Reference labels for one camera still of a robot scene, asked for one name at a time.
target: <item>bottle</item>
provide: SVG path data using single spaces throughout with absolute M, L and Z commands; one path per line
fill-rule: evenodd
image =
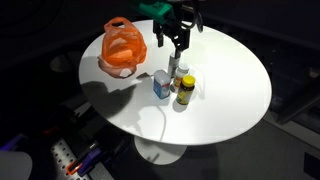
M 186 75 L 183 77 L 176 101 L 181 105 L 187 105 L 190 102 L 194 90 L 196 79 L 193 76 Z
M 170 94 L 170 76 L 164 70 L 154 73 L 153 90 L 160 99 L 166 98 Z
M 179 66 L 180 58 L 175 58 L 174 57 L 174 52 L 170 54 L 170 59 L 169 59 L 169 66 L 168 66 L 168 75 L 170 78 L 173 78 L 175 76 L 176 69 Z
M 189 66 L 187 64 L 185 64 L 185 63 L 179 64 L 179 67 L 176 70 L 175 78 L 173 81 L 173 85 L 176 89 L 178 89 L 180 87 L 181 80 L 182 80 L 183 76 L 187 75 L 188 72 L 189 72 Z

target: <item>white cap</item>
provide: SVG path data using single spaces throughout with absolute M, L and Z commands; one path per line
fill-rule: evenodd
M 180 64 L 179 64 L 179 70 L 180 70 L 181 72 L 187 73 L 187 72 L 189 71 L 189 66 L 188 66 L 188 64 L 186 64 L 186 63 L 180 63 Z

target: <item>table top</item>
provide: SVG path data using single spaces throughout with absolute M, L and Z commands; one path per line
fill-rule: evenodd
M 152 21 L 138 21 L 147 45 L 147 57 L 136 73 L 115 79 L 100 70 L 103 35 L 84 52 L 79 79 L 88 101 L 106 120 L 133 135 L 168 144 L 203 145 L 236 137 L 257 124 L 271 101 L 269 76 L 259 59 L 230 36 L 204 27 L 191 31 L 190 47 L 180 59 L 196 78 L 188 106 L 176 94 L 159 99 L 153 91 L 153 73 L 167 70 L 174 51 L 170 39 L 157 47 Z

